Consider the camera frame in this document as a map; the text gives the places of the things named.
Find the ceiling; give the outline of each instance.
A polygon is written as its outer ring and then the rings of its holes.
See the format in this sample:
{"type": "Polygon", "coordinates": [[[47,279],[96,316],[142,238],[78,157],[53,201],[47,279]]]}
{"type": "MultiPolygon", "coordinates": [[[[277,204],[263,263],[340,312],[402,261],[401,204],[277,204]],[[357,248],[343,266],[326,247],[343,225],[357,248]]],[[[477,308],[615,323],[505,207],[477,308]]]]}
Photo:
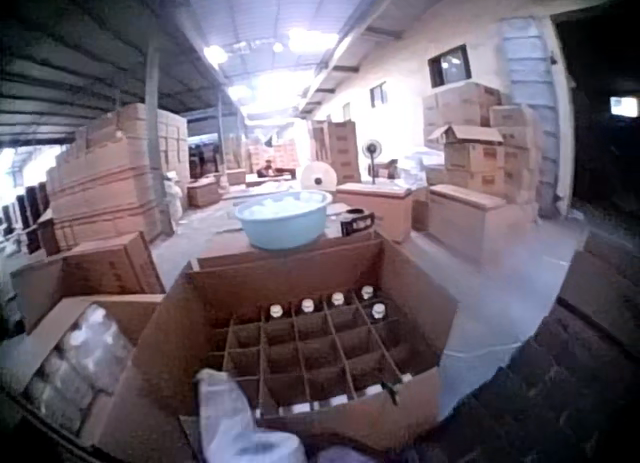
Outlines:
{"type": "Polygon", "coordinates": [[[2,0],[0,148],[71,143],[77,127],[144,101],[150,41],[160,108],[215,120],[221,101],[223,116],[238,120],[239,108],[247,125],[278,125],[309,114],[438,1],[2,0]],[[293,51],[296,28],[335,39],[293,51]],[[227,58],[215,65],[214,45],[227,58]],[[232,101],[234,87],[248,92],[232,101]]]}

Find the standing fan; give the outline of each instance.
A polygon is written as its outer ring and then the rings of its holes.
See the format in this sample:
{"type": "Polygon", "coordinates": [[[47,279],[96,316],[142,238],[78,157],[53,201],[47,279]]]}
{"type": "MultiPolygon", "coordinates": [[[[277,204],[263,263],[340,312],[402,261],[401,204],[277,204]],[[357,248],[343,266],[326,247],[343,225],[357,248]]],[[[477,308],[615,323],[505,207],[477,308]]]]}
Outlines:
{"type": "Polygon", "coordinates": [[[376,168],[374,160],[382,154],[382,144],[378,140],[369,140],[362,147],[362,153],[371,159],[371,180],[376,184],[376,168]]]}

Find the white wall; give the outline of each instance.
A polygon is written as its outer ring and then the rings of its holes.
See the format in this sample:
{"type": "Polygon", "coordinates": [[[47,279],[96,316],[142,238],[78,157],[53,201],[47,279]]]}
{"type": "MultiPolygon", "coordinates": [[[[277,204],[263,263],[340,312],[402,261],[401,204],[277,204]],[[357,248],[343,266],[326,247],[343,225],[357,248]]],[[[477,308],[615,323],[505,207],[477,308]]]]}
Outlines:
{"type": "MultiPolygon", "coordinates": [[[[594,6],[607,0],[444,0],[428,10],[402,40],[377,50],[361,65],[360,72],[338,88],[336,94],[314,114],[315,119],[331,115],[342,120],[342,106],[351,103],[351,116],[356,122],[358,140],[375,138],[382,142],[381,159],[397,157],[411,146],[424,143],[422,98],[433,92],[428,60],[458,45],[466,44],[474,81],[509,93],[509,80],[501,53],[500,19],[514,16],[540,17],[547,26],[545,36],[555,38],[548,31],[549,15],[594,6]],[[372,109],[369,88],[386,81],[389,103],[372,109]]],[[[549,48],[558,48],[557,41],[549,48]]],[[[561,183],[570,185],[573,148],[569,89],[564,69],[554,82],[559,112],[564,117],[561,133],[561,183]]]]}

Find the light blue plastic basin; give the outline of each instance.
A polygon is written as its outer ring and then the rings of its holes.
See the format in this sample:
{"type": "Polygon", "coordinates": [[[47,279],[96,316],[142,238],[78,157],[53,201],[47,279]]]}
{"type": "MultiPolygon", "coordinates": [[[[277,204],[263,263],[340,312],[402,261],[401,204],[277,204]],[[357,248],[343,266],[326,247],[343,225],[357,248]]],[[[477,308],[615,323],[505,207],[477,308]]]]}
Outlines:
{"type": "Polygon", "coordinates": [[[320,236],[327,222],[327,205],[333,200],[329,193],[317,190],[283,192],[275,195],[252,198],[236,208],[236,217],[242,223],[253,246],[265,250],[286,250],[311,243],[320,236]],[[244,212],[252,206],[260,205],[265,200],[281,201],[284,198],[300,199],[300,194],[316,193],[323,196],[316,208],[295,215],[275,218],[243,218],[244,212]]]}

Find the concrete floor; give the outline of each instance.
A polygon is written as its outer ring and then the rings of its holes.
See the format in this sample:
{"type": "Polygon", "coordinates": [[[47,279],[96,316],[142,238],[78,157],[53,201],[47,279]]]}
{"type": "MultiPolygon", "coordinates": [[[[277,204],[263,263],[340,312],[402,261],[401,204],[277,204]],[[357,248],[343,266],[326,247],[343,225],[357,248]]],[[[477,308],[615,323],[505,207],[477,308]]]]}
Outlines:
{"type": "MultiPolygon", "coordinates": [[[[169,287],[184,264],[198,256],[224,227],[217,207],[185,214],[177,234],[152,252],[169,287]]],[[[586,235],[568,222],[543,221],[509,252],[500,268],[479,270],[424,235],[412,233],[405,247],[459,300],[441,362],[441,415],[506,364],[549,312],[571,257],[586,235]]]]}

